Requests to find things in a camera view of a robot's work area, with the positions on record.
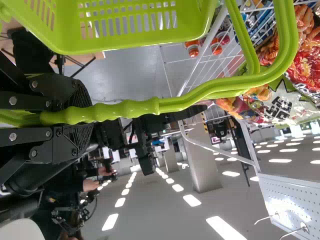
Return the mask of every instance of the fluorescent light panel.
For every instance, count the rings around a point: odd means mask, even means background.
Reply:
[[[122,206],[125,204],[125,201],[126,201],[126,198],[125,198],[125,197],[119,198],[119,199],[116,201],[114,207],[115,207],[115,208],[120,208],[120,207],[122,207]]]
[[[125,195],[127,195],[127,194],[129,193],[129,191],[130,191],[130,189],[129,189],[129,188],[126,188],[126,189],[124,189],[124,190],[122,191],[121,195],[122,195],[122,196],[125,196]]]
[[[297,148],[288,148],[288,149],[281,149],[279,152],[281,153],[291,153],[291,152],[296,152],[298,151]]]
[[[247,240],[219,216],[205,220],[224,240]]]
[[[181,192],[181,191],[184,190],[184,188],[183,188],[180,184],[172,185],[172,188],[173,188],[176,192]]]
[[[267,154],[267,153],[270,153],[271,150],[259,150],[257,153],[258,154]]]
[[[275,147],[278,147],[279,145],[278,144],[270,144],[270,145],[267,145],[266,147],[267,148],[275,148]]]
[[[277,159],[277,158],[274,158],[274,159],[270,159],[269,160],[269,163],[290,163],[292,160],[291,159]]]
[[[109,215],[102,227],[102,231],[113,229],[118,219],[118,216],[118,213]]]
[[[296,145],[299,145],[301,144],[301,142],[289,142],[286,144],[286,146],[296,146]]]
[[[168,178],[165,180],[168,184],[173,184],[175,182],[175,180],[173,180],[172,178]]]
[[[259,178],[257,176],[251,177],[250,180],[254,182],[259,182]]]
[[[191,206],[191,207],[196,207],[201,205],[201,202],[193,195],[185,195],[183,196],[183,199]]]
[[[320,164],[320,160],[313,160],[310,162],[311,164]]]
[[[229,177],[237,177],[240,175],[240,173],[234,171],[224,171],[222,174]]]
[[[298,142],[298,141],[302,141],[304,138],[294,138],[291,139],[291,142]]]

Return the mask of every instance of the metal hook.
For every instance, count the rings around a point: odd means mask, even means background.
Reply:
[[[308,234],[310,234],[309,228],[307,227],[307,225],[306,225],[304,222],[301,222],[301,223],[300,223],[300,226],[301,226],[300,228],[298,228],[298,229],[296,229],[296,230],[294,230],[294,231],[291,231],[291,232],[283,235],[282,237],[279,238],[279,240],[281,240],[281,239],[283,239],[284,237],[287,237],[287,236],[289,236],[289,235],[292,235],[292,234],[294,234],[294,233],[296,233],[296,232],[298,232],[298,231],[300,231],[300,230],[303,230],[304,232],[307,232]]]
[[[259,219],[258,221],[256,221],[256,222],[254,223],[254,225],[256,225],[256,224],[257,224],[258,222],[260,222],[260,221],[263,221],[263,220],[266,220],[266,219],[270,219],[270,218],[272,218],[272,217],[275,216],[275,215],[278,215],[278,217],[280,218],[279,213],[276,212],[275,214],[273,214],[273,215],[271,215],[271,216],[267,216],[267,217],[264,217],[264,218]]]

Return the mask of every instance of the green cart handle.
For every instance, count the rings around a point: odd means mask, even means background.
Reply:
[[[159,115],[162,113],[178,112],[201,100],[239,96],[251,88],[268,84],[279,78],[293,62],[299,47],[293,1],[273,0],[280,46],[274,63],[264,72],[260,72],[258,57],[236,1],[226,0],[225,4],[248,65],[248,75],[213,79],[180,97],[164,99],[153,97],[146,101],[124,100],[121,103],[113,105],[97,103],[87,108],[71,106],[59,112],[44,111],[40,114],[33,114],[30,120],[26,119],[21,125],[34,124],[36,122],[35,119],[38,119],[45,126],[62,123],[75,125],[80,122],[103,122],[120,117],[130,119],[144,114]]]

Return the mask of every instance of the lime green shopping basket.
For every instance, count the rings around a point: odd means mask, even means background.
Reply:
[[[52,51],[77,55],[183,42],[204,35],[218,0],[0,0]]]

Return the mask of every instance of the pegboard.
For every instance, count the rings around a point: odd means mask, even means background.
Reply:
[[[271,223],[291,232],[304,222],[310,234],[301,230],[293,235],[320,240],[320,183],[261,173],[258,178],[268,214],[274,215]]]

